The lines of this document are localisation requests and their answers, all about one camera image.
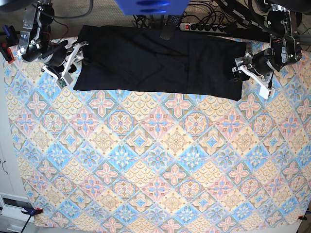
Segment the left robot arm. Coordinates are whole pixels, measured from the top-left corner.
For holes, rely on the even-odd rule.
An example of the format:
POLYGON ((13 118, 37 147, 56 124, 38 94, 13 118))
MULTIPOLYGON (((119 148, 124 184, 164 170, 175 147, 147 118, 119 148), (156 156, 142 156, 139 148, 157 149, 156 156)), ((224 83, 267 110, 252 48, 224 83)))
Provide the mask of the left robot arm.
POLYGON ((252 1, 248 1, 248 8, 256 23, 269 34, 270 47, 257 54, 246 52, 244 57, 235 59, 236 66, 232 68, 232 81, 245 82, 252 78, 260 85, 259 93, 262 96, 271 96, 274 92, 274 72, 301 58, 296 12, 277 3, 270 2, 268 5, 268 25, 265 25, 255 13, 252 1))

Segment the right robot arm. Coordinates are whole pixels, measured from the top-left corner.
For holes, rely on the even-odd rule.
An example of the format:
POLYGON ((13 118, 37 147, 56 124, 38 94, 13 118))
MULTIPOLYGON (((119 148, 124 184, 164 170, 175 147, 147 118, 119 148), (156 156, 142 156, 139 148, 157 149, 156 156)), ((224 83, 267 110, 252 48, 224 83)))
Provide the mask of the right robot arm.
POLYGON ((39 0, 26 7, 17 55, 26 63, 42 63, 42 70, 64 87, 72 83, 75 63, 84 59, 82 47, 89 42, 76 41, 69 48, 66 47, 68 40, 52 42, 51 24, 56 18, 50 0, 39 0))

